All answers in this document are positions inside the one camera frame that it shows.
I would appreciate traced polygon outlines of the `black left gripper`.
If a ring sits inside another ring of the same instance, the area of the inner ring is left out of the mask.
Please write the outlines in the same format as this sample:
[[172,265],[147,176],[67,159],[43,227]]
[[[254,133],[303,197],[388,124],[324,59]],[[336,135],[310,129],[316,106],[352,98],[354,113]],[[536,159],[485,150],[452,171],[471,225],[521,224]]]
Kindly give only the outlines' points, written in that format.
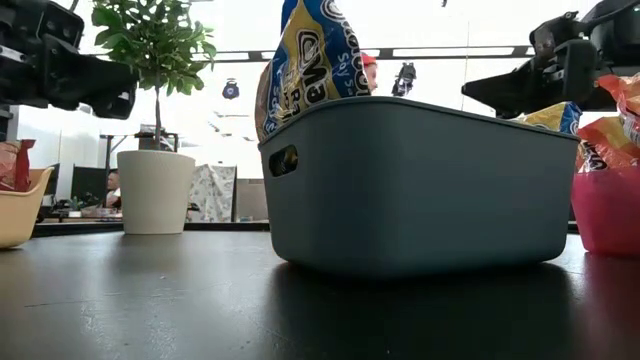
[[97,117],[128,119],[138,72],[78,53],[83,30],[80,16],[52,0],[0,0],[0,106],[86,104]]

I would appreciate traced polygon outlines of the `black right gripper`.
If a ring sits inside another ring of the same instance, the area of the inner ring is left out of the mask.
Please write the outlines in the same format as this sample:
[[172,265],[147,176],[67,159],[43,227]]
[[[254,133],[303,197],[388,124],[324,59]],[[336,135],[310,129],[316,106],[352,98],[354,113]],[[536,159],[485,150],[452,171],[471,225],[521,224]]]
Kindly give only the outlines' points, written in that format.
[[529,34],[534,49],[509,73],[466,82],[461,93],[512,119],[547,106],[571,101],[587,104],[595,92],[599,55],[585,35],[587,23],[577,11],[541,23]]

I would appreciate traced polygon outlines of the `blue soy sauce ramen pack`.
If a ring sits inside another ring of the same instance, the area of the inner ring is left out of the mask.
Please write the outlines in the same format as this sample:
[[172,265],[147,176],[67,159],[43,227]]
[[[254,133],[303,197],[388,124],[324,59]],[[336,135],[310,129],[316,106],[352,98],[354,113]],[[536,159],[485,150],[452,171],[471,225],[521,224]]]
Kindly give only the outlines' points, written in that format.
[[576,135],[581,116],[581,109],[574,102],[568,101],[520,116],[515,121],[550,131]]
[[256,93],[258,140],[311,107],[370,93],[359,41],[335,0],[284,0],[280,42]]

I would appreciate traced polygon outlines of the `dark blue plastic bin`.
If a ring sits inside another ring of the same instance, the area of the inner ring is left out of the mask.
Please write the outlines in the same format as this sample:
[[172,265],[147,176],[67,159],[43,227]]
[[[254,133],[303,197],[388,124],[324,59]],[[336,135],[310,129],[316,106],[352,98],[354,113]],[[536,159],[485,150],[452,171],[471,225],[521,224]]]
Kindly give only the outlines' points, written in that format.
[[318,105],[259,146],[273,248],[371,279],[553,259],[566,243],[578,144],[402,98]]

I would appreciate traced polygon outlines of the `yellow plastic bin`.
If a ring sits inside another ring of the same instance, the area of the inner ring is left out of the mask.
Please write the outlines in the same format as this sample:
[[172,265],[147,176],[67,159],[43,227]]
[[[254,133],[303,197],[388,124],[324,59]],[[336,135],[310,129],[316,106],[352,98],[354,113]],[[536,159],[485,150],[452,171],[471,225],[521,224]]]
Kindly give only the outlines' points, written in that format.
[[32,169],[26,192],[0,191],[0,250],[20,246],[31,238],[53,170]]

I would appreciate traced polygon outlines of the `red plastic bin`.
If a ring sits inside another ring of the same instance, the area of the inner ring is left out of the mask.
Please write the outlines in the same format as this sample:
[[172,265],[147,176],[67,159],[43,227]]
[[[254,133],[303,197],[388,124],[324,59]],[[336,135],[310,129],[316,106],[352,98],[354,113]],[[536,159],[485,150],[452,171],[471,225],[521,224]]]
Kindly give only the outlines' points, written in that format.
[[640,258],[640,167],[576,174],[571,203],[588,252]]

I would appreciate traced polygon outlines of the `long ceiling light panel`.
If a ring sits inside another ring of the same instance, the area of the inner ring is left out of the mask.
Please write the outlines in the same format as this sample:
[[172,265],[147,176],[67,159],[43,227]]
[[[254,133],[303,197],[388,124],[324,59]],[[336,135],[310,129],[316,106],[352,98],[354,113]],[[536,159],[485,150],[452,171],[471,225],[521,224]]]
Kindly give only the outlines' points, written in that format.
[[456,56],[492,56],[511,55],[513,47],[488,47],[488,48],[419,48],[419,49],[394,49],[394,57],[456,57]]
[[215,61],[220,63],[257,63],[268,62],[272,59],[274,51],[221,51],[215,56]]

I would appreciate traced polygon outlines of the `black background monitors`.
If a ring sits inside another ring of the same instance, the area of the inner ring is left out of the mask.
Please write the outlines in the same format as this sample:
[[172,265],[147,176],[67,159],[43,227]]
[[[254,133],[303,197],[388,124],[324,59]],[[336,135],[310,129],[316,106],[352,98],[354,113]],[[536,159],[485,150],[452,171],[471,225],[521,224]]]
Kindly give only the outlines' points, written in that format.
[[52,165],[45,195],[55,200],[80,200],[95,204],[106,194],[106,170],[104,168],[73,165],[71,173],[61,173],[61,164]]

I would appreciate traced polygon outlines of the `person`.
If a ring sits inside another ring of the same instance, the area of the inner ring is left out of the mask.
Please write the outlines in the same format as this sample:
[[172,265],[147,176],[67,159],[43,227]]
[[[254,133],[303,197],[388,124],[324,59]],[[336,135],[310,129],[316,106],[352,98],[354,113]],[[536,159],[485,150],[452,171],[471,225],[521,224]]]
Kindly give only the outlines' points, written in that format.
[[373,93],[378,85],[377,85],[377,60],[375,57],[368,55],[365,52],[361,53],[363,69],[367,78],[368,88],[371,93]]
[[120,175],[117,169],[111,170],[107,177],[106,208],[121,208]]

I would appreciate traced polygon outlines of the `green potted plant white pot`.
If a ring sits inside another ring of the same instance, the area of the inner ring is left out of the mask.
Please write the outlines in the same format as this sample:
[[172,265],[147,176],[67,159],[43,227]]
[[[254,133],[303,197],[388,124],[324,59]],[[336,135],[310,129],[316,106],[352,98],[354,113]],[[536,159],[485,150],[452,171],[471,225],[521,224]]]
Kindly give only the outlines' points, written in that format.
[[138,87],[154,92],[154,145],[117,154],[124,231],[129,235],[184,230],[195,160],[161,149],[161,91],[191,94],[204,88],[199,73],[217,54],[213,29],[190,17],[191,0],[93,0],[95,44],[130,66]]

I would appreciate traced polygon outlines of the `grey patterned cloth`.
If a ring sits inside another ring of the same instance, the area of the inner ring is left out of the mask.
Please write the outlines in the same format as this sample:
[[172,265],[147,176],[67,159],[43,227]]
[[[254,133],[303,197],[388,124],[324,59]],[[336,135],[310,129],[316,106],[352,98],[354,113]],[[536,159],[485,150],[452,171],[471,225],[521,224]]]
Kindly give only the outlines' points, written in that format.
[[235,217],[236,167],[199,165],[189,190],[188,223],[231,223]]

